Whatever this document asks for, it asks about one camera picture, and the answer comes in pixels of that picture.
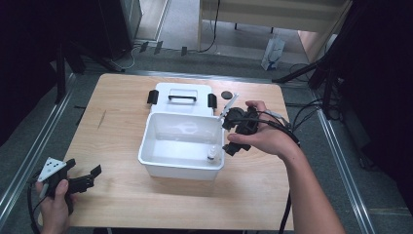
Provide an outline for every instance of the table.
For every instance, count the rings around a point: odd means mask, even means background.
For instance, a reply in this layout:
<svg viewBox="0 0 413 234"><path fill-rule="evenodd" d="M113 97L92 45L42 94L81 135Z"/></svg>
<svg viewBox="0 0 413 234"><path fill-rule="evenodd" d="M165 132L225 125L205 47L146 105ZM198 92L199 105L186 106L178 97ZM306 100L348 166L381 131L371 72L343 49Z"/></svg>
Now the table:
<svg viewBox="0 0 413 234"><path fill-rule="evenodd" d="M254 148L226 156L215 181L151 177L137 161L150 105L148 93L159 82L205 84L217 96L218 115L228 90L264 99L286 116L281 88L222 80L104 74L100 77L65 155L74 158L73 177L101 165L94 187L78 195L73 226L185 229L277 230L288 194L286 170L274 155ZM292 215L286 224L292 229Z"/></svg>
<svg viewBox="0 0 413 234"><path fill-rule="evenodd" d="M217 0L200 0L199 49L203 20L215 20L217 3ZM339 32L351 6L351 0L221 0L218 21L299 30L304 50L312 62L331 35Z"/></svg>

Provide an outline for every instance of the gray carpet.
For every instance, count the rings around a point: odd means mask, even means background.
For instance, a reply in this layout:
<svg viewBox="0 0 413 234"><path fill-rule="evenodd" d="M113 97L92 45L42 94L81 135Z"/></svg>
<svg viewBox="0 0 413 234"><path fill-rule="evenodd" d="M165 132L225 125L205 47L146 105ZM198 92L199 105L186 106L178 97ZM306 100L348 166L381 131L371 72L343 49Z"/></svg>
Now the gray carpet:
<svg viewBox="0 0 413 234"><path fill-rule="evenodd" d="M290 72L293 64L281 63L276 71L264 71L260 60L247 58L228 58L213 55L190 53L181 57L177 51L161 51L154 55L154 49L148 48L145 53L134 51L135 65L126 70L134 74L141 70L177 72L190 74L218 75L229 77L244 77L245 80L259 82L273 78L283 77ZM37 163L35 170L42 168L48 157L62 159L73 138L77 121L81 118L82 109L74 108L75 105L86 106L94 90L98 77L106 73L101 65L85 59L87 70L84 74L76 75L73 94L69 100L55 130L49 138L46 147ZM122 66L132 63L130 55L117 61ZM308 103L313 100L312 93L306 88L305 83L294 81L282 85L282 92L287 103ZM45 123L49 113L54 107L56 89L52 89L41 99L37 107L20 124L9 141L0 147L0 193L3 194L12 182L13 176L21 164L25 154L30 149L37 134ZM299 107L288 106L289 119L293 120ZM304 117L312 109L304 111ZM361 169L357 161L357 151L348 136L344 124L332 123L337 131L337 137L342 144L343 151L351 167L357 186L371 212L371 218L377 233L413 233L412 216L405 212L405 205L401 200L394 183L383 173L367 172ZM320 181L322 188L330 199L334 209L340 216L348 233L361 233L357 218L353 211L346 189L343 185L336 163L332 156L325 134L317 114L306 121L296 132L302 142L302 148ZM25 191L19 196L15 207L9 215L1 233L30 233L29 216L26 209ZM93 233L92 228L72 228L70 233Z"/></svg>

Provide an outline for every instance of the white box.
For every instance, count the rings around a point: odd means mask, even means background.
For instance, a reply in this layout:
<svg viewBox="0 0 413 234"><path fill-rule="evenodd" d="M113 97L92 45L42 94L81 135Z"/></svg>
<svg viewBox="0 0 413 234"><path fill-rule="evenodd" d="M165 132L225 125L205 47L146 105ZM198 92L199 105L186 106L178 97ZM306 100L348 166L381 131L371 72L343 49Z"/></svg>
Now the white box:
<svg viewBox="0 0 413 234"><path fill-rule="evenodd" d="M216 116L151 113L138 160L151 176L214 180L224 166L221 126Z"/></svg>

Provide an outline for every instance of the open container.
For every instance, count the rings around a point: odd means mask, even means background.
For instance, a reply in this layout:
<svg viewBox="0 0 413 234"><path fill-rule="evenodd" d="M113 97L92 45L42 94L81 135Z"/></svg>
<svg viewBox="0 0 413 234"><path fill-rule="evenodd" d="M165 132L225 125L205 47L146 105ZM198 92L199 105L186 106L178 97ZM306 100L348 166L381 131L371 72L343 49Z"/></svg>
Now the open container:
<svg viewBox="0 0 413 234"><path fill-rule="evenodd" d="M152 91L138 160L149 175L214 180L224 166L224 129L211 88L160 83Z"/></svg>

